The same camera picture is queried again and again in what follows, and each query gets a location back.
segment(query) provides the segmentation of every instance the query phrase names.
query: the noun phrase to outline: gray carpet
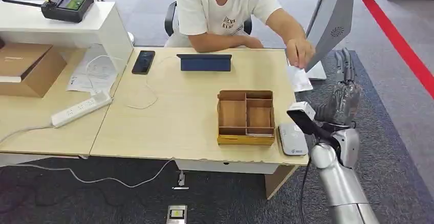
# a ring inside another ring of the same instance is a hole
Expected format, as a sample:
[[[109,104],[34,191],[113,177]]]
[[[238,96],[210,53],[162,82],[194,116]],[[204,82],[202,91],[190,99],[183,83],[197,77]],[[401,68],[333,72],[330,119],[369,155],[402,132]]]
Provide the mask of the gray carpet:
[[[318,103],[327,99],[334,84],[332,55],[328,59],[324,67],[330,78],[315,83],[315,92],[310,95]],[[372,207],[381,223],[434,223],[433,200],[361,62],[356,59],[355,64],[364,88],[356,119],[362,143],[357,172]],[[87,180],[113,176],[129,184],[152,177],[164,164],[115,158],[45,159],[36,163],[72,167]],[[85,185],[68,172],[0,170],[0,223],[158,224],[165,223],[167,206],[176,203],[188,205],[189,224],[300,223],[297,203],[304,167],[270,201],[264,200],[264,177],[256,174],[189,172],[186,185],[190,190],[173,191],[177,180],[174,163],[155,181],[133,190],[114,182]],[[15,205],[19,206],[4,213]],[[330,223],[325,205],[318,173],[311,167],[305,186],[306,223]]]

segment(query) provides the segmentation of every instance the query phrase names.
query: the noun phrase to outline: controller screen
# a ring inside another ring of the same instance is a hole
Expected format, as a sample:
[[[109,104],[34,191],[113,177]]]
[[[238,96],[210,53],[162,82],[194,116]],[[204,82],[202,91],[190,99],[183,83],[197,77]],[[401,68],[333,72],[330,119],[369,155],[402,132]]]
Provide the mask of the controller screen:
[[[84,0],[63,0],[59,7],[77,11],[83,2]]]

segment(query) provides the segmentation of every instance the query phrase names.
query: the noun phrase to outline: white shelf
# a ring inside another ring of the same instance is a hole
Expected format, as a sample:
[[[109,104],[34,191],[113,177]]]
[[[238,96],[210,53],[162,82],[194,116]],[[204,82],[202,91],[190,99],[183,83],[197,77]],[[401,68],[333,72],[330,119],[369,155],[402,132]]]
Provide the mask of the white shelf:
[[[80,23],[47,19],[39,7],[4,2],[0,3],[0,15],[0,38],[5,42],[73,48],[87,48],[98,43],[112,57],[119,73],[133,51],[114,2],[94,2]]]
[[[115,6],[114,2],[94,2],[80,23],[44,18],[38,7],[0,2],[0,31],[73,32],[98,31]]]

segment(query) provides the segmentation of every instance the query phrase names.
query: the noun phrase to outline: black phone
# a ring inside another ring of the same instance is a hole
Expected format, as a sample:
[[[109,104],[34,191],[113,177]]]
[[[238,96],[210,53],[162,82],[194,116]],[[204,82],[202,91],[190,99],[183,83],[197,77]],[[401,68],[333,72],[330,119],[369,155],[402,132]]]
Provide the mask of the black phone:
[[[137,56],[136,63],[131,71],[133,74],[146,75],[149,72],[150,65],[155,57],[155,51],[145,51],[142,50]]]

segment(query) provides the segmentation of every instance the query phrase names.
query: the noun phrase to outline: white t-shirt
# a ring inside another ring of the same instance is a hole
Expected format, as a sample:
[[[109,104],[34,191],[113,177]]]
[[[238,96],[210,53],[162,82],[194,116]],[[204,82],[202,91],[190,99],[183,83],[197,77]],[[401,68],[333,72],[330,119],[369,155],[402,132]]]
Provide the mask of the white t-shirt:
[[[233,35],[251,14],[265,23],[281,8],[277,0],[227,0],[223,6],[216,0],[177,0],[177,5],[179,29],[185,35]]]

